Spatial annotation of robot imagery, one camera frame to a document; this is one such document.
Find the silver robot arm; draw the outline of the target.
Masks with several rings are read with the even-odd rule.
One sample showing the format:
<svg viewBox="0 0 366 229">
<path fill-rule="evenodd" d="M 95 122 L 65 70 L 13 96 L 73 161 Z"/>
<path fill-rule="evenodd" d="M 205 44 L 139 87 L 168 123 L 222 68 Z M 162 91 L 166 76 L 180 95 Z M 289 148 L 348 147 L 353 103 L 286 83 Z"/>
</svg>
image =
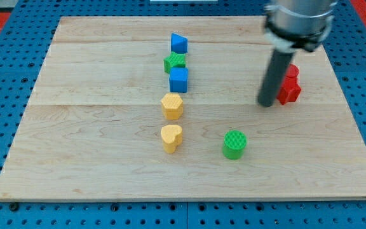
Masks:
<svg viewBox="0 0 366 229">
<path fill-rule="evenodd" d="M 264 33 L 282 53 L 315 51 L 327 38 L 337 0 L 271 0 L 264 6 Z"/>
</svg>

